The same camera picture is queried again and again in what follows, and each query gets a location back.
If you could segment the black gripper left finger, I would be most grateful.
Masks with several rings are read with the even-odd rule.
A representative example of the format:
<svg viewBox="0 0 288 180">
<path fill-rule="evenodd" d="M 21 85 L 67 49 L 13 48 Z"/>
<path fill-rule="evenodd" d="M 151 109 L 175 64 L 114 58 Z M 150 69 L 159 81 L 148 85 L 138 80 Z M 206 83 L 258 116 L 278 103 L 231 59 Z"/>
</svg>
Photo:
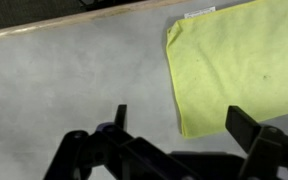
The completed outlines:
<svg viewBox="0 0 288 180">
<path fill-rule="evenodd" d="M 93 134 L 70 131 L 63 137 L 43 180 L 88 180 L 103 166 L 116 180 L 198 180 L 198 174 L 147 140 L 126 131 L 127 107 Z"/>
</svg>

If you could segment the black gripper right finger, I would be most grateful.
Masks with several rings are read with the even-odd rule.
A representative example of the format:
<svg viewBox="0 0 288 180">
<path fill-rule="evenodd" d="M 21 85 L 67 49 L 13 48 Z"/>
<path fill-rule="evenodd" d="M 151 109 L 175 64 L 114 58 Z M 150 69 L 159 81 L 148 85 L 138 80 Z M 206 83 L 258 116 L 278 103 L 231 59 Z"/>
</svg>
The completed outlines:
<svg viewBox="0 0 288 180">
<path fill-rule="evenodd" d="M 280 180 L 278 169 L 288 170 L 288 135 L 261 125 L 238 106 L 229 106 L 225 127 L 247 154 L 240 180 Z"/>
</svg>

